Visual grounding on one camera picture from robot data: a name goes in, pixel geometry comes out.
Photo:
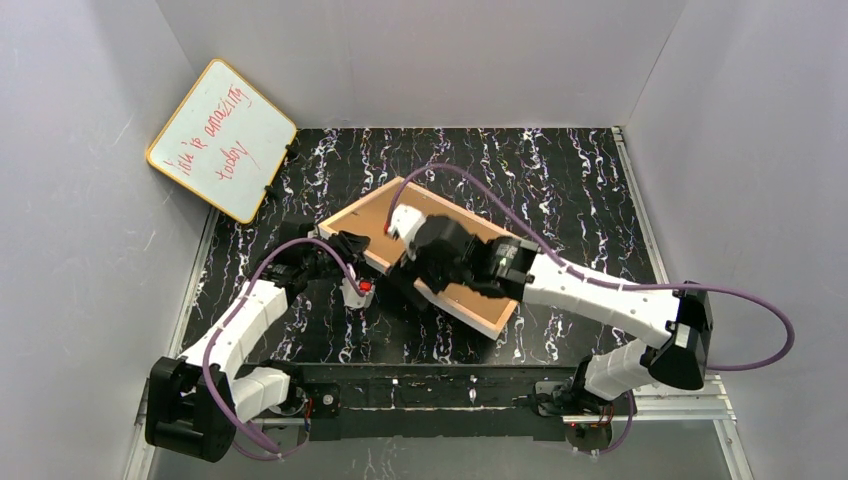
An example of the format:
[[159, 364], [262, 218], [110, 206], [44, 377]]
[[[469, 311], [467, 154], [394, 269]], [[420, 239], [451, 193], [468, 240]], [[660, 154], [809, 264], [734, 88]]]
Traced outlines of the wooden picture frame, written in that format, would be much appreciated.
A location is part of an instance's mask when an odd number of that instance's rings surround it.
[[437, 307], [496, 339], [532, 281], [538, 247], [396, 177], [318, 226], [370, 240], [366, 263], [411, 305]]

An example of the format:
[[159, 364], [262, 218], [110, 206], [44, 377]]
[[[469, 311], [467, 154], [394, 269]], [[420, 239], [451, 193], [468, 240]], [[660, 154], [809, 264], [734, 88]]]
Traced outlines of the aluminium rail base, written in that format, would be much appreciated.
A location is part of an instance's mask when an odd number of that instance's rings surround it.
[[[235, 298], [293, 220], [326, 220], [390, 180], [427, 163], [451, 163], [507, 205], [494, 206], [443, 170], [419, 185], [514, 228], [522, 218], [569, 260], [629, 280], [663, 275], [640, 210], [623, 132], [608, 128], [303, 129], [296, 160], [277, 196], [241, 225], [221, 214], [207, 223], [175, 351], [202, 334]], [[313, 442], [343, 438], [533, 437], [558, 439], [545, 420], [513, 400], [538, 381], [562, 380], [591, 353], [626, 344], [622, 330], [544, 306], [517, 307], [496, 339], [445, 311], [419, 311], [375, 269], [365, 310], [346, 308], [326, 282], [310, 286], [258, 341], [250, 364], [295, 367], [318, 398]]]

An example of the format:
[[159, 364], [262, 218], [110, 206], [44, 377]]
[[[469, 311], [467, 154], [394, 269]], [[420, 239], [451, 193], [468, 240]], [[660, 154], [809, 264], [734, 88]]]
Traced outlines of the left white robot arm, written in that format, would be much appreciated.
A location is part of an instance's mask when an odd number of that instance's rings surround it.
[[347, 231], [323, 239], [311, 222], [267, 252], [238, 289], [233, 303], [193, 345], [164, 356], [150, 371], [145, 411], [148, 444], [208, 462], [238, 446], [242, 434], [260, 448], [259, 461], [285, 458], [252, 421], [291, 397], [292, 376], [280, 368], [239, 373], [258, 340], [315, 281], [339, 281], [349, 308], [366, 307], [372, 286], [356, 269], [365, 261], [367, 236]]

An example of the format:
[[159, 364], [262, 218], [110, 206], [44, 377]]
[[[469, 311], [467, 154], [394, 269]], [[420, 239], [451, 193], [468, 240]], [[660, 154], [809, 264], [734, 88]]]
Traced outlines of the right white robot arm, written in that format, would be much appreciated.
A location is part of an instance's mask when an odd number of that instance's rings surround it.
[[384, 228], [403, 245], [388, 277], [417, 305], [421, 281], [437, 294], [461, 285], [494, 299], [556, 307], [633, 335], [622, 347], [584, 358], [562, 382], [541, 381], [531, 395], [539, 415], [604, 414], [624, 393], [660, 383], [704, 386], [712, 317], [707, 296], [693, 288], [651, 291], [548, 256], [511, 235], [483, 240], [446, 215], [402, 205]]

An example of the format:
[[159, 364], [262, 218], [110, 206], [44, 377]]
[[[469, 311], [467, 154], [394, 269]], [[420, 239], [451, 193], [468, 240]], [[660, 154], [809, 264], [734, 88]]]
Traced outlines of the whiteboard with red writing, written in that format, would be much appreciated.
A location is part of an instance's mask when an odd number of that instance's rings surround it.
[[228, 63], [210, 61], [146, 151], [148, 164], [231, 219], [254, 220], [295, 123]]

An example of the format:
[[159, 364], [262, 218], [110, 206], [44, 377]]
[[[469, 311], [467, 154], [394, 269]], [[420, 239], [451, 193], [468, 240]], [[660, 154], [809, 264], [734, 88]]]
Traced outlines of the frame backing board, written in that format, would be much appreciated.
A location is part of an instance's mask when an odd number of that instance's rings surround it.
[[[319, 224], [320, 235], [327, 238], [334, 233], [347, 231], [369, 237], [370, 243], [365, 251], [366, 263], [384, 274], [403, 253], [403, 244], [384, 234], [390, 201], [402, 181], [401, 177], [396, 177], [322, 221]], [[447, 215], [483, 240], [509, 233], [503, 227], [415, 183], [405, 187], [395, 211], [401, 212], [405, 205], [423, 214]], [[415, 282], [415, 288], [425, 299], [426, 307], [438, 307], [491, 339], [500, 335], [517, 306], [514, 300], [487, 298], [456, 284], [438, 294], [432, 293], [420, 280]]]

